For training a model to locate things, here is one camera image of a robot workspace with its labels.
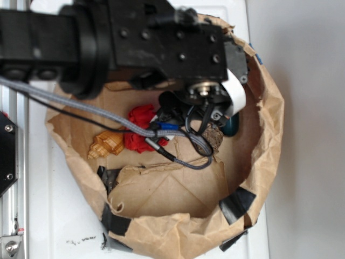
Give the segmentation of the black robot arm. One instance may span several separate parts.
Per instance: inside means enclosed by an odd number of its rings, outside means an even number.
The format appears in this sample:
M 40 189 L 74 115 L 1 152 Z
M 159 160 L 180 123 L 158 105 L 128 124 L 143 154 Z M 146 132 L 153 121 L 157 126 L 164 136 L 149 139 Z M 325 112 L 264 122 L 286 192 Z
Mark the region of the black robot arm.
M 210 18 L 168 1 L 74 1 L 56 15 L 1 10 L 1 76 L 56 80 L 79 99 L 104 84 L 169 90 L 223 125 L 246 105 L 246 54 Z

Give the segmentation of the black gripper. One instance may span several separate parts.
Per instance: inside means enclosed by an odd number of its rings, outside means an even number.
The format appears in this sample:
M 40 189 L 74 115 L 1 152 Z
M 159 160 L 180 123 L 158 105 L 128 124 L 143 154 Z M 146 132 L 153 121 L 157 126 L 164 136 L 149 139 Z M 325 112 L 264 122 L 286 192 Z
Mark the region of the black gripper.
M 223 123 L 246 105 L 244 49 L 210 19 L 168 1 L 108 1 L 113 57 L 109 81 L 174 91 Z

